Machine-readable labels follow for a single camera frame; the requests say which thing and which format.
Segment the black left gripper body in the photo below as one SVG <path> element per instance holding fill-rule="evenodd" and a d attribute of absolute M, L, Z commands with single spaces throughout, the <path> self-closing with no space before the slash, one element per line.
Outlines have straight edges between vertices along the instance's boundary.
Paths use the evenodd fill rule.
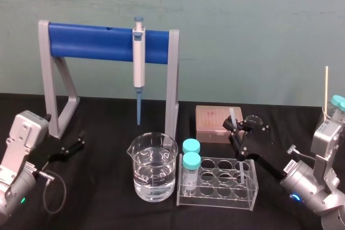
<path fill-rule="evenodd" d="M 58 153 L 57 144 L 42 143 L 31 151 L 31 164 L 36 169 L 41 170 L 49 160 L 49 157 L 55 153 Z"/>

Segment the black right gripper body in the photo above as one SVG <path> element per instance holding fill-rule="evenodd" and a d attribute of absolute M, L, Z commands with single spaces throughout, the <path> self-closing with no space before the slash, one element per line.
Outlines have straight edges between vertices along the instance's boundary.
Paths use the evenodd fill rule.
<path fill-rule="evenodd" d="M 254 160 L 276 180 L 287 176 L 284 168 L 291 161 L 291 156 L 272 140 L 270 133 L 251 132 L 243 135 L 238 150 L 238 160 Z"/>

